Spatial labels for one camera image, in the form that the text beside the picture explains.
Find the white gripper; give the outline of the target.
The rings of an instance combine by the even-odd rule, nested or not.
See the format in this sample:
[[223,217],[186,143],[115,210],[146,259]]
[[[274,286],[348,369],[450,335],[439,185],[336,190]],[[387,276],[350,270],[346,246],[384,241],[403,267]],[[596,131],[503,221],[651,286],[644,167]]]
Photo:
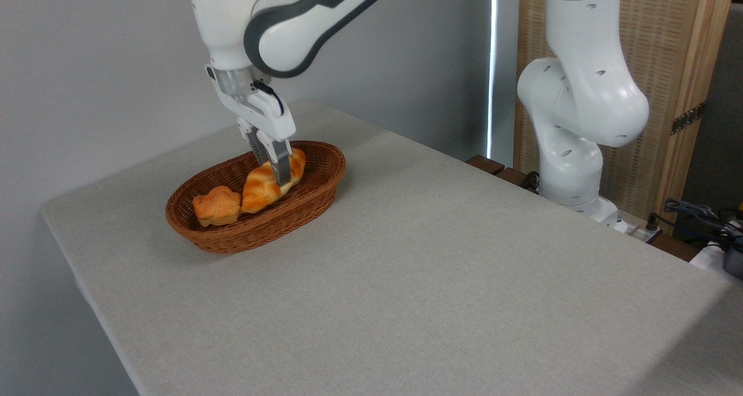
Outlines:
[[205,66],[221,103],[239,116],[237,124],[260,165],[270,163],[278,186],[290,182],[288,138],[295,134],[295,122],[286,102],[268,87],[271,77],[251,65],[239,70],[218,70]]

